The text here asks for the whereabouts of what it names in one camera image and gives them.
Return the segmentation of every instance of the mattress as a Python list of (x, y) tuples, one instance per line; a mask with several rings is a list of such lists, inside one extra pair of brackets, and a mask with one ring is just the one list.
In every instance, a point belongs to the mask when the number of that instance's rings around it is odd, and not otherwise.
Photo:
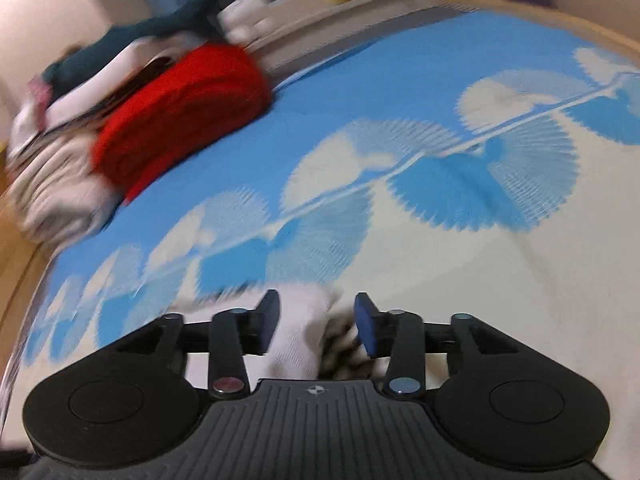
[(594, 381), (596, 463), (640, 470), (640, 69), (468, 12), (280, 85), (269, 113), (57, 258), (2, 434), (46, 375), (197, 298), (317, 282), (430, 322), (469, 312)]

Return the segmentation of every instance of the ribbed rubber surface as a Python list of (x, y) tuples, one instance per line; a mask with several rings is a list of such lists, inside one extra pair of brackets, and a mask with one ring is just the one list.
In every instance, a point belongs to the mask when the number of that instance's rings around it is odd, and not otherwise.
[(603, 480), (590, 464), (501, 470), (444, 440), (414, 402), (370, 381), (265, 380), (248, 399), (210, 407), (180, 446), (148, 463), (81, 471), (43, 459), (28, 480)]

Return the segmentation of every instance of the metal screw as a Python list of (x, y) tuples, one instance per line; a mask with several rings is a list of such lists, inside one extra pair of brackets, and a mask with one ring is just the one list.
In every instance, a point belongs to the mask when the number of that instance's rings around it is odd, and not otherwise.
[(420, 389), (420, 383), (411, 377), (398, 377), (389, 383), (389, 388), (396, 394), (414, 394)]
[(244, 382), (237, 377), (220, 377), (212, 386), (220, 394), (236, 394), (244, 388)]

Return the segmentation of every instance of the white cloth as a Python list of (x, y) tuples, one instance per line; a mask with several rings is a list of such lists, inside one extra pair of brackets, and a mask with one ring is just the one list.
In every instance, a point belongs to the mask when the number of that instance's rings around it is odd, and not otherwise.
[(100, 230), (113, 214), (120, 196), (91, 173), (94, 141), (91, 134), (56, 139), (10, 186), (22, 228), (34, 240), (60, 250)]
[(25, 95), (22, 107), (16, 115), (9, 133), (7, 165), (12, 165), (14, 156), (22, 147), (38, 135), (38, 101), (31, 94)]
[(273, 0), (236, 0), (222, 9), (218, 19), (232, 44), (248, 45), (265, 38), (278, 28), (270, 15)]
[[(260, 379), (317, 378), (326, 313), (332, 305), (333, 295), (327, 288), (316, 284), (289, 283), (268, 288), (274, 288), (280, 295), (280, 322), (265, 355), (244, 357), (251, 388), (254, 389)], [(196, 312), (185, 314), (185, 321), (209, 321), (214, 314), (230, 308), (253, 309), (267, 290), (248, 290), (228, 300), (198, 302)], [(185, 378), (193, 386), (206, 388), (207, 365), (208, 354), (191, 354)]]
[[(11, 130), (8, 166), (13, 168), (22, 164), (59, 134), (66, 133), (64, 128), (59, 132), (55, 131), (56, 128), (82, 117), (109, 98), (113, 99), (123, 85), (131, 82), (153, 61), (169, 58), (177, 62), (198, 46), (192, 35), (187, 33), (175, 34), (165, 40), (149, 37), (133, 41), (95, 76), (51, 104), (46, 112), (46, 132), (38, 131), (38, 104), (28, 94)], [(97, 124), (104, 121), (100, 112), (97, 112), (96, 121)]]

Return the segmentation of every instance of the black device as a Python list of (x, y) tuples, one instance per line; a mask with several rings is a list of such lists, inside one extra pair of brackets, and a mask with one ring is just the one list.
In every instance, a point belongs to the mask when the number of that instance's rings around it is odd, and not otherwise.
[[(585, 378), (469, 314), (451, 324), (355, 301), (367, 352), (390, 356), (372, 381), (264, 379), (250, 391), (244, 354), (264, 354), (280, 315), (211, 322), (167, 314), (42, 381), (24, 427), (44, 456), (32, 480), (602, 480), (590, 460), (609, 425)], [(209, 353), (208, 389), (183, 377)], [(449, 379), (425, 384), (426, 352)]]

